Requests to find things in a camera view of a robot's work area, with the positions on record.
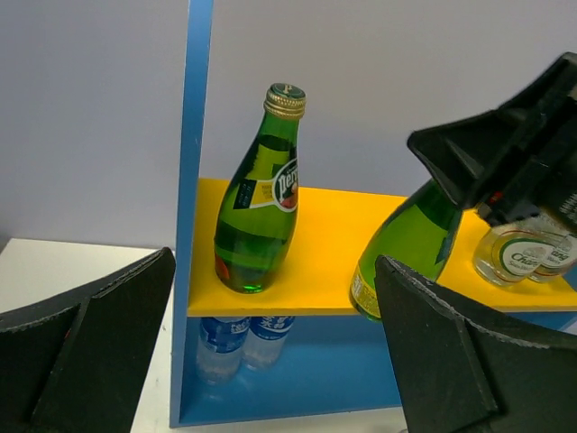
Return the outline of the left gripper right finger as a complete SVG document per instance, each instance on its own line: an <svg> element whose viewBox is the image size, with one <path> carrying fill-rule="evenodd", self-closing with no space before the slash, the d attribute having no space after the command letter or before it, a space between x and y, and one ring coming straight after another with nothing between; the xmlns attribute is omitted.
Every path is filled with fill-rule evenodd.
<svg viewBox="0 0 577 433"><path fill-rule="evenodd" d="M576 337L379 256L375 286L409 432L574 432Z"/></svg>

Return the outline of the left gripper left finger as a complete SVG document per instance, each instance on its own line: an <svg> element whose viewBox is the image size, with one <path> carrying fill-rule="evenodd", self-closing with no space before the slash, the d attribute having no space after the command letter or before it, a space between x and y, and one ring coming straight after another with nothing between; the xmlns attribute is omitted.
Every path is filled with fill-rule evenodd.
<svg viewBox="0 0 577 433"><path fill-rule="evenodd" d="M128 432L169 300L168 247L1 315L3 432Z"/></svg>

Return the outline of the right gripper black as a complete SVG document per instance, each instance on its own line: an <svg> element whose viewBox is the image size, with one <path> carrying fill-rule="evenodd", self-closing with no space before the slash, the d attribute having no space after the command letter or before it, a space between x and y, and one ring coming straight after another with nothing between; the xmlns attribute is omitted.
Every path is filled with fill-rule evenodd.
<svg viewBox="0 0 577 433"><path fill-rule="evenodd" d="M477 206L490 226L546 213L574 234L576 54L497 110L415 131L407 146L453 204Z"/></svg>

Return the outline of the green Perrier bottle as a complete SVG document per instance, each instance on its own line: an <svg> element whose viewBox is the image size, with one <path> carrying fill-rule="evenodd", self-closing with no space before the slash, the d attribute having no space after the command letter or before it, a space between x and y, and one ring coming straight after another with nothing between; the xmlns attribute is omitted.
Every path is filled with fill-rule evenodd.
<svg viewBox="0 0 577 433"><path fill-rule="evenodd" d="M388 255L432 281L442 273L453 249L463 212L429 180L382 223L366 245L353 273L349 298L369 320L380 320L375 262Z"/></svg>
<svg viewBox="0 0 577 433"><path fill-rule="evenodd" d="M215 271L240 293L268 288L288 253L298 215L298 127L306 93L274 83L259 130L222 199L215 227Z"/></svg>

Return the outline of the clear Chang bottle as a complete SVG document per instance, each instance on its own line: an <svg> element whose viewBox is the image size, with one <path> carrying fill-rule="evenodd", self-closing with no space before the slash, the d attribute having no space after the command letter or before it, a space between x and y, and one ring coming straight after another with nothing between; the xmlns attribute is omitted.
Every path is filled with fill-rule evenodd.
<svg viewBox="0 0 577 433"><path fill-rule="evenodd" d="M535 271L562 239L542 217L494 226L479 241L472 265L485 281L511 286Z"/></svg>
<svg viewBox="0 0 577 433"><path fill-rule="evenodd" d="M567 235L528 279L543 283L565 275L576 263L576 237Z"/></svg>

